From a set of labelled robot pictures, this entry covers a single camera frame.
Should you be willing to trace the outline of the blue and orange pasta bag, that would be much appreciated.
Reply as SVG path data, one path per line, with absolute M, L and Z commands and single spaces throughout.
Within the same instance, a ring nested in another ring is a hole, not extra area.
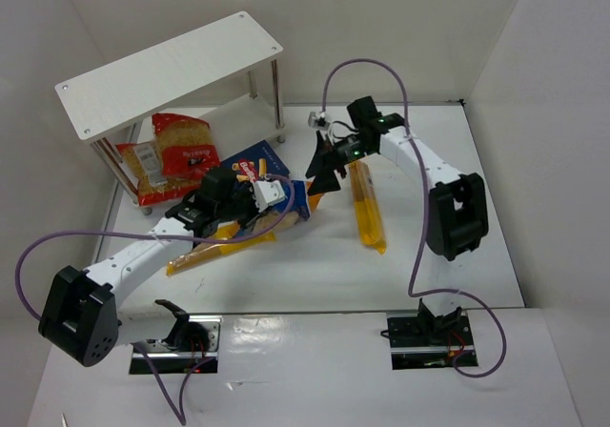
M 272 228 L 273 232 L 282 232 L 291 229 L 297 224 L 309 220 L 314 214 L 319 201 L 323 196 L 322 193 L 309 195 L 309 189 L 313 185 L 312 181 L 293 180 L 292 183 L 295 189 L 293 205 L 290 207 L 289 211 L 282 218 L 282 220 Z M 286 209 L 289 201 L 288 194 L 290 190 L 285 184 L 283 184 L 282 187 L 285 194 L 287 194 L 286 198 L 282 202 L 269 207 L 263 213 L 263 215 L 256 220 L 253 228 L 253 232 L 255 234 L 259 234 L 263 230 L 267 230 L 277 221 L 278 217 Z

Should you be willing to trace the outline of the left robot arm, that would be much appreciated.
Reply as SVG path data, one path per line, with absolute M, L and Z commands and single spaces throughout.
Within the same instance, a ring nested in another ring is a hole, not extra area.
M 117 254 L 85 269 L 63 268 L 52 280 L 38 332 L 84 367 L 100 362 L 119 341 L 118 309 L 173 259 L 209 238 L 222 223 L 246 228 L 283 192 L 265 180 L 240 181 L 213 168 L 198 189 L 170 207 L 155 226 Z

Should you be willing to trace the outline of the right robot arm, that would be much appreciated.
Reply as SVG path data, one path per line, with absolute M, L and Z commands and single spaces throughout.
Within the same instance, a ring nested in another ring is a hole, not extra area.
M 417 248 L 415 271 L 424 249 L 430 250 L 443 272 L 459 255 L 476 250 L 489 232 L 482 177 L 463 173 L 443 161 L 409 132 L 403 116 L 381 113 L 370 96 L 357 99 L 347 111 L 353 125 L 350 133 L 337 141 L 330 135 L 333 124 L 325 112 L 309 115 L 308 124 L 316 130 L 316 142 L 306 172 L 312 181 L 308 194 L 340 190 L 339 180 L 346 176 L 349 166 L 378 154 L 422 181 L 424 241 Z

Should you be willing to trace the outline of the red fusilli pasta bag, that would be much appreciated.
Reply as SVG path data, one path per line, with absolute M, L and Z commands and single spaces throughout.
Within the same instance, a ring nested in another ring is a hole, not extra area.
M 152 128 L 165 176 L 198 179 L 220 165 L 206 121 L 184 114 L 156 113 Z

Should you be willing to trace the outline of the red pasta bag with label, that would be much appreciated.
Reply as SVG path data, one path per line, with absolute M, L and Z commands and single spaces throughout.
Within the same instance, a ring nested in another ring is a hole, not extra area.
M 165 176 L 154 141 L 117 144 L 116 149 L 137 179 L 137 199 L 141 207 L 175 200 L 196 190 L 199 182 Z

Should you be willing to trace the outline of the blue Barilla rigatoni box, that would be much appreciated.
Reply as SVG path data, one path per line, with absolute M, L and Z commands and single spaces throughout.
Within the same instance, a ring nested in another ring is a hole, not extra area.
M 220 165 L 232 170 L 238 181 L 254 182 L 268 173 L 290 176 L 290 170 L 267 141 L 260 141 L 229 156 Z

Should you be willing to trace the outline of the yellow spaghetti packet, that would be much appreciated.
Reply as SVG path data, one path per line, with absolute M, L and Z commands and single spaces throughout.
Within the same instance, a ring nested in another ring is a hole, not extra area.
M 387 242 L 370 169 L 366 163 L 356 161 L 349 166 L 349 172 L 360 241 L 385 254 Z
M 244 251 L 257 244 L 276 241 L 275 233 L 270 231 L 256 238 L 248 239 L 245 242 L 225 244 L 225 241 L 228 241 L 233 236 L 236 236 L 237 232 L 238 226 L 236 223 L 221 227 L 213 235 L 221 240 L 221 244 L 199 244 L 189 253 L 181 255 L 175 260 L 169 262 L 166 266 L 166 276 L 178 275 L 179 273 L 189 270 L 195 266 L 199 266 L 230 254 Z

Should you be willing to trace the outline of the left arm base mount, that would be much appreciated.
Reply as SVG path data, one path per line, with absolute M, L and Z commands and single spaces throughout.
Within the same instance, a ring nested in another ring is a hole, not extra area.
M 216 374 L 222 321 L 220 315 L 193 315 L 177 346 L 161 339 L 146 339 L 138 346 L 160 375 L 186 375 L 193 367 L 195 374 Z

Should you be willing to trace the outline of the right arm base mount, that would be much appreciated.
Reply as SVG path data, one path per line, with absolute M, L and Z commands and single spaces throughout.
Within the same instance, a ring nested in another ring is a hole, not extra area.
M 459 366 L 478 366 L 470 321 L 466 315 L 462 315 L 456 325 L 436 336 L 422 332 L 414 315 L 389 315 L 386 328 L 379 334 L 389 342 L 394 370 L 451 368 L 456 356 Z

